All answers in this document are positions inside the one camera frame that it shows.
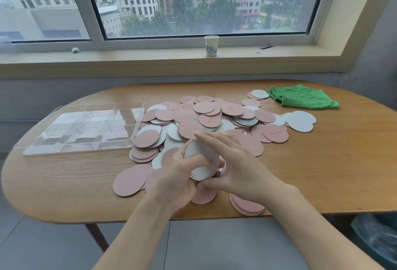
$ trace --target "wooden table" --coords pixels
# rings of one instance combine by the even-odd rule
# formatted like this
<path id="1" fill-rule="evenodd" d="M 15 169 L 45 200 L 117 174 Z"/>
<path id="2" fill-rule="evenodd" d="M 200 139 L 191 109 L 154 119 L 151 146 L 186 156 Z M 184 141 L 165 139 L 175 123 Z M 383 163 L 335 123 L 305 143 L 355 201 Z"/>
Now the wooden table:
<path id="1" fill-rule="evenodd" d="M 143 101 L 145 107 L 186 95 L 211 95 L 240 103 L 254 89 L 295 86 L 293 80 L 142 84 L 109 89 L 71 105 Z M 340 102 L 339 110 L 310 111 L 317 123 L 310 133 L 289 129 L 283 144 L 264 144 L 260 160 L 281 180 L 295 185 L 323 214 L 397 210 L 397 113 L 365 97 L 330 86 L 304 82 Z M 268 98 L 262 109 L 282 114 Z M 4 163 L 2 187 L 23 214 L 54 223 L 126 221 L 145 195 L 117 197 L 112 183 L 132 167 L 129 150 L 23 157 L 11 151 Z M 242 217 L 227 193 L 205 205 L 189 203 L 173 220 Z M 96 226 L 88 226 L 98 240 Z"/>

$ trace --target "paper cup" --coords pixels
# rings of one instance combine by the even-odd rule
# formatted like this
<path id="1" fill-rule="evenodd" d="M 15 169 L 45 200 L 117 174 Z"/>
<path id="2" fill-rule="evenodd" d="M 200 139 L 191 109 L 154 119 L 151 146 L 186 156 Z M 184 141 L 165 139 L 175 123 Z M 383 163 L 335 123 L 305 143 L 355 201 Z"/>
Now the paper cup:
<path id="1" fill-rule="evenodd" d="M 205 50 L 207 52 L 207 56 L 216 56 L 218 52 L 218 42 L 219 36 L 216 35 L 208 35 L 205 36 Z"/>

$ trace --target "left hand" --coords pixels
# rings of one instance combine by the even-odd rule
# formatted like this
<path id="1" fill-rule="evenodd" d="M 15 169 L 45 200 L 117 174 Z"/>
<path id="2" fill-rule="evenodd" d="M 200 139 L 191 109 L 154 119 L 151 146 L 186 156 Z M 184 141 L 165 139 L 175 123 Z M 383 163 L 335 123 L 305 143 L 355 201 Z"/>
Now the left hand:
<path id="1" fill-rule="evenodd" d="M 196 182 L 190 178 L 191 172 L 198 167 L 205 167 L 211 164 L 203 155 L 196 155 L 185 158 L 186 148 L 194 140 L 189 140 L 171 157 L 171 162 L 164 169 L 163 176 L 159 179 L 153 191 L 157 197 L 167 205 L 170 205 L 171 212 L 174 213 L 188 204 L 194 197 L 197 188 Z M 221 160 L 220 168 L 224 167 L 225 162 Z"/>

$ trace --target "floor tile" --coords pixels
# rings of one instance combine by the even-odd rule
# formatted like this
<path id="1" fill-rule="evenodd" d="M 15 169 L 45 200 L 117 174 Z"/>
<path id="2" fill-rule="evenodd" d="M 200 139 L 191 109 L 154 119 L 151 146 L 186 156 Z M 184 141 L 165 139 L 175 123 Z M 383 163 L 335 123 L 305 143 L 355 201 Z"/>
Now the floor tile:
<path id="1" fill-rule="evenodd" d="M 0 172 L 3 162 L 0 161 Z M 23 215 L 9 205 L 0 186 L 0 246 L 22 218 Z"/>
<path id="2" fill-rule="evenodd" d="M 124 223 L 106 223 L 106 224 L 99 224 L 98 226 L 101 229 L 103 235 L 105 236 L 107 242 L 111 244 L 114 241 L 114 239 L 117 237 L 117 234 L 123 228 Z M 158 244 L 157 251 L 153 257 L 150 270 L 164 269 L 169 230 L 170 230 L 170 223 L 167 224 L 163 236 L 161 237 L 160 243 Z"/>
<path id="3" fill-rule="evenodd" d="M 164 270 L 308 269 L 274 218 L 171 222 Z"/>
<path id="4" fill-rule="evenodd" d="M 57 225 L 23 218 L 0 247 L 7 270 L 89 270 L 102 256 L 84 225 Z"/>

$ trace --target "green cloth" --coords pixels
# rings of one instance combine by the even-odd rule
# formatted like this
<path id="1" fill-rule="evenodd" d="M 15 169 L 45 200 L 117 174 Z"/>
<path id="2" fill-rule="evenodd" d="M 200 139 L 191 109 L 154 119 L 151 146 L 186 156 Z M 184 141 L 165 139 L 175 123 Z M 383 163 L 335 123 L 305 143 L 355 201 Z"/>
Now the green cloth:
<path id="1" fill-rule="evenodd" d="M 305 87 L 302 84 L 279 88 L 272 85 L 267 92 L 275 101 L 281 101 L 281 106 L 306 109 L 339 108 L 339 103 L 331 100 L 322 90 Z"/>

